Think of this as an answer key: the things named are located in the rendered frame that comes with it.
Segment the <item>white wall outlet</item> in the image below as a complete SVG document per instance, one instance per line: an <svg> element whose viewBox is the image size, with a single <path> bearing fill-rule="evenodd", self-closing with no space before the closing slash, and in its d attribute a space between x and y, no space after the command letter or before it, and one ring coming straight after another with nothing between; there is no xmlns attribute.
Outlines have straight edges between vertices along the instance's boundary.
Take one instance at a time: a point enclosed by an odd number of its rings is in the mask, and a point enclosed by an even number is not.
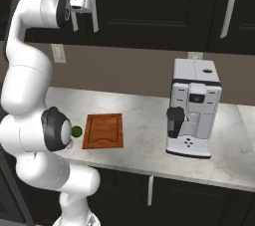
<svg viewBox="0 0 255 226"><path fill-rule="evenodd" d="M62 44L52 44L52 52L54 61L56 63L65 64L66 63L66 56L64 46Z"/></svg>
<svg viewBox="0 0 255 226"><path fill-rule="evenodd" d="M188 52L187 59L202 60L203 59L203 53L202 52Z"/></svg>

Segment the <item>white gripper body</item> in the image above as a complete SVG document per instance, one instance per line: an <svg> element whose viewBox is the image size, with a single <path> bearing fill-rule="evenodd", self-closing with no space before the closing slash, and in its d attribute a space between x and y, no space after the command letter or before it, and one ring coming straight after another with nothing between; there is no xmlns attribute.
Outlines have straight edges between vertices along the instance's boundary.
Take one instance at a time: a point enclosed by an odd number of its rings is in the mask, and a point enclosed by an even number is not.
<svg viewBox="0 0 255 226"><path fill-rule="evenodd" d="M91 0L71 0L71 7L76 13L91 13L93 10Z"/></svg>

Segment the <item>dark upper cabinet door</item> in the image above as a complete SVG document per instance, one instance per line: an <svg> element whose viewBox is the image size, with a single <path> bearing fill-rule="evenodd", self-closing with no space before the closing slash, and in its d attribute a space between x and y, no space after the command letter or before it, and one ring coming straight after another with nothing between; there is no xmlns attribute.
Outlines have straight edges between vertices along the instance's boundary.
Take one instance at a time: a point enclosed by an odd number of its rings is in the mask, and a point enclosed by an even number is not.
<svg viewBox="0 0 255 226"><path fill-rule="evenodd" d="M204 51L215 0L96 0L97 46Z"/></svg>
<svg viewBox="0 0 255 226"><path fill-rule="evenodd" d="M0 41L4 40L12 0L0 0ZM78 30L69 21L62 29L32 28L26 31L25 41L48 44L83 45L87 39L87 19L85 14L77 14Z"/></svg>
<svg viewBox="0 0 255 226"><path fill-rule="evenodd" d="M235 0L228 34L220 39L227 3L216 0L207 51L255 55L255 0Z"/></svg>

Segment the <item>dark cabinet door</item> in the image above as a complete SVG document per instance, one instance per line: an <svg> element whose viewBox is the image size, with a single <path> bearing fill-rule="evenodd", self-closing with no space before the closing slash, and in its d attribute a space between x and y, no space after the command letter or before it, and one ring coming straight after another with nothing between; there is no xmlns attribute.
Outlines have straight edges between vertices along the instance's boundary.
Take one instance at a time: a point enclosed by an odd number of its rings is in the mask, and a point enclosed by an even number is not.
<svg viewBox="0 0 255 226"><path fill-rule="evenodd" d="M156 177L151 226L255 226L245 221L255 193Z"/></svg>
<svg viewBox="0 0 255 226"><path fill-rule="evenodd" d="M207 51L255 55L255 0L235 0L228 34L220 39L227 3L216 0Z"/></svg>
<svg viewBox="0 0 255 226"><path fill-rule="evenodd" d="M0 41L4 40L12 0L0 0ZM78 30L69 21L62 29L32 28L26 31L25 41L48 44L83 45L87 39L87 19L85 14L77 14Z"/></svg>
<svg viewBox="0 0 255 226"><path fill-rule="evenodd" d="M148 177L105 168L97 171L101 184L88 202L101 226L149 226Z"/></svg>
<svg viewBox="0 0 255 226"><path fill-rule="evenodd" d="M204 51L215 0L96 0L97 46Z"/></svg>

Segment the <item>dark appliance with grey bar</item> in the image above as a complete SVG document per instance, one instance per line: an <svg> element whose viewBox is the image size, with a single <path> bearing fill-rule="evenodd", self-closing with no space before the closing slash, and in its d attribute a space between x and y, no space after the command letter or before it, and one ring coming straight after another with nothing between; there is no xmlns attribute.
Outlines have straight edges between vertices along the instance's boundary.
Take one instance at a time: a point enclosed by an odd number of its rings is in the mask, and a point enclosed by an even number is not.
<svg viewBox="0 0 255 226"><path fill-rule="evenodd" d="M12 226L36 226L0 149L0 225L3 221L9 221Z"/></svg>

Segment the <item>green lime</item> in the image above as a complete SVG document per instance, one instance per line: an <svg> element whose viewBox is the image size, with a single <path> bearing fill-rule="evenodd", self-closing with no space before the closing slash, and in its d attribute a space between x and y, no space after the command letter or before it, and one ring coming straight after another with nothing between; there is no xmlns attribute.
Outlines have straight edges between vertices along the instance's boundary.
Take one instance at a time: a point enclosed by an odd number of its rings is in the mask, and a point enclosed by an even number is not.
<svg viewBox="0 0 255 226"><path fill-rule="evenodd" d="M72 137L80 137L83 133L83 130L80 126L75 125L72 127Z"/></svg>

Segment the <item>white coffee machine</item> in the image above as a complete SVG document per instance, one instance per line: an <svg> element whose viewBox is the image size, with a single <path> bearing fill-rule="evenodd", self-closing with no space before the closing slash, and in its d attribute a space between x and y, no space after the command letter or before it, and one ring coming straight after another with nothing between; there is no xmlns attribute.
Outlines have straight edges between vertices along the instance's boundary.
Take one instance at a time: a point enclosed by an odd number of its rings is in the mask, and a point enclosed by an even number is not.
<svg viewBox="0 0 255 226"><path fill-rule="evenodd" d="M211 157L210 136L222 87L212 61L175 59L169 108L166 152Z"/></svg>

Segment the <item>brown wooden cutting board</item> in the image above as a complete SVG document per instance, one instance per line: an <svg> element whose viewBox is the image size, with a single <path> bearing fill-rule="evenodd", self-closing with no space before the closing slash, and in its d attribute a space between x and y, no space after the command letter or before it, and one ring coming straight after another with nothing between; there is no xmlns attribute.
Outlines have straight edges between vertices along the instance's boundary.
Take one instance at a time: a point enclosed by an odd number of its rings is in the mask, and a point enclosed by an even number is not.
<svg viewBox="0 0 255 226"><path fill-rule="evenodd" d="M83 149L123 148L123 116L120 113L89 114Z"/></svg>

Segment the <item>dark lower cabinet door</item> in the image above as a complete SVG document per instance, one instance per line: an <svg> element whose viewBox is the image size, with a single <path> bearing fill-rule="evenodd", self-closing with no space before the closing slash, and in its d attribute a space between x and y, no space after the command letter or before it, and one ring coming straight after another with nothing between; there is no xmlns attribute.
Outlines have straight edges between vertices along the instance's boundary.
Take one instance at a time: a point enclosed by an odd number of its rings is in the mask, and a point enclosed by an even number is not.
<svg viewBox="0 0 255 226"><path fill-rule="evenodd" d="M148 177L105 168L97 171L101 184L88 202L101 226L149 226Z"/></svg>
<svg viewBox="0 0 255 226"><path fill-rule="evenodd" d="M151 226L255 226L245 221L255 193L156 177Z"/></svg>

